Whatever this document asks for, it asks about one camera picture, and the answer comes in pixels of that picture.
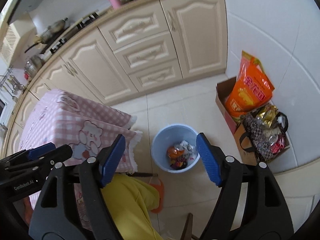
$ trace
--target cardboard box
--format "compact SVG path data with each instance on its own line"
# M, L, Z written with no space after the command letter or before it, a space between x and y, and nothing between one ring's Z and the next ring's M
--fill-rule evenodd
M245 132L243 125L241 124L239 127L237 127L236 122L232 119L231 115L228 113L228 111L224 107L224 102L226 101L226 99L230 95L230 93L232 92L233 87L235 86L235 83L236 83L236 77L233 77L233 78L230 78L228 80L225 80L225 81L217 84L217 86L216 86L216 91L217 91L216 103L217 103L217 106L220 109L224 119L226 120L230 131L233 134L233 137L236 141L242 162L245 164L249 164L249 165L256 165L257 160L255 157L255 153L254 152L248 153L242 149L242 148L247 149L247 148L252 147L252 144L251 144L249 138L245 138L242 141L242 144L241 144L242 147L239 142L241 135L243 135L243 133ZM282 149L281 152L279 152L279 154L274 159L270 160L268 163L270 163L271 161L278 158L281 154L286 152L288 148L290 148L290 145L289 145L288 140L286 140L286 147L284 149Z
M228 111L224 107L224 102L226 101L227 97L230 95L230 93L233 90L233 87L235 86L237 77L230 78L228 80L225 80L223 82L220 82L216 86L216 103L219 107L224 119L227 122L227 125L229 126L230 131L232 134L234 134L237 130L237 124L232 119L231 115L228 113Z

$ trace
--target pink checkered cloth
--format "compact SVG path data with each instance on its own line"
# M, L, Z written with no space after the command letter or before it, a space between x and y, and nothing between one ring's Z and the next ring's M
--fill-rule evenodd
M126 140L126 149L116 172L135 172L137 164L133 158L133 149L141 140L142 132L128 129L136 120L136 116L55 89L41 98L29 116L21 135L19 150L37 148L49 142L56 147L68 144L72 147L73 155L64 163L69 166L96 156L102 148L111 146L118 134L122 134ZM75 186L75 193L80 212L83 204L79 185ZM33 208L39 194L30 196Z

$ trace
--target kitchen cabinet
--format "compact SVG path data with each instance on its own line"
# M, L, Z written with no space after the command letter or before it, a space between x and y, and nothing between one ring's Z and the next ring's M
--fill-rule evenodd
M37 78L36 82L30 88L30 92L39 100L44 96L44 94L51 89L53 89L53 85L51 87L48 86L50 83L48 81L43 80L41 77Z
M168 24L159 1L124 13L99 26L99 29L115 51L125 45L148 36L167 31Z
M77 70L60 57L41 75L47 89L61 89L75 95L100 102L76 76Z
M76 76L104 104L138 92L98 29L61 57L77 69Z
M16 119L14 120L20 127L24 128L29 115L32 113L38 102L38 98L36 98L31 92L27 93L19 108Z
M227 67L224 0L160 0L183 78Z
M5 156L9 156L18 152L22 132L23 132L23 128L14 122L10 132L7 152Z
M129 75L139 92L182 80L177 59Z
M169 31L146 37L118 49L115 51L115 56L127 74L177 59Z

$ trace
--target orange rice bag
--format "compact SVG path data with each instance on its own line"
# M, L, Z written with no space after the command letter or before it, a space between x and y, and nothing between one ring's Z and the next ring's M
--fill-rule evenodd
M240 122L241 114L267 103L272 98L274 89L264 74L261 62L242 51L237 81L225 102L225 107L233 119Z

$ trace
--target trash can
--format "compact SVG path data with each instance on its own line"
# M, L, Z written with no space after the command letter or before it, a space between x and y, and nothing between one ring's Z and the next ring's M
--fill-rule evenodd
M188 162L188 166L181 170L175 170L170 167L170 159L167 156L167 149L181 141L187 141L196 146L196 137L198 133L190 126L185 124L171 124L161 129L153 138L151 146L151 156L156 165L164 171L170 173L182 173L190 170L200 159L200 155L196 156L193 161Z

